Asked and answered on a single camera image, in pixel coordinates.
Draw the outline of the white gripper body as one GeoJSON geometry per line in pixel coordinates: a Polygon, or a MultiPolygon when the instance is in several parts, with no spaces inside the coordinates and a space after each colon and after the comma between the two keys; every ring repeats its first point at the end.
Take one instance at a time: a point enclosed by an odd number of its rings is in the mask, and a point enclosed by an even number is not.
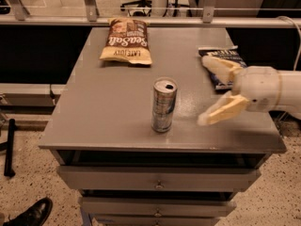
{"type": "Polygon", "coordinates": [[[247,111],[268,112],[277,106],[280,89],[281,79],[277,70],[251,66],[235,75],[232,92],[248,100],[247,111]]]}

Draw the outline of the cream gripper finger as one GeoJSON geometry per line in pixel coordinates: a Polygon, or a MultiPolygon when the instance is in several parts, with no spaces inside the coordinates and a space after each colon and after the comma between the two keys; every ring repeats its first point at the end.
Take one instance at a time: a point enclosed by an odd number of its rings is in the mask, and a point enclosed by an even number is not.
{"type": "Polygon", "coordinates": [[[204,56],[201,62],[213,81],[222,85],[232,84],[235,76],[244,69],[240,63],[216,56],[204,56]]]}
{"type": "Polygon", "coordinates": [[[240,95],[233,95],[231,91],[222,95],[214,105],[198,116],[198,125],[211,125],[229,120],[246,110],[249,100],[240,95]]]}

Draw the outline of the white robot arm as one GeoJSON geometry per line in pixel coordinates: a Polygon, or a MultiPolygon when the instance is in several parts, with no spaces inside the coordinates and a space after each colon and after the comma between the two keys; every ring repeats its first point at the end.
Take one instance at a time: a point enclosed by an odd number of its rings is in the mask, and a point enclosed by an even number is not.
{"type": "Polygon", "coordinates": [[[243,111],[284,111],[301,119],[301,72],[250,66],[215,56],[204,56],[202,65],[232,89],[198,116],[199,125],[229,120],[243,111]]]}

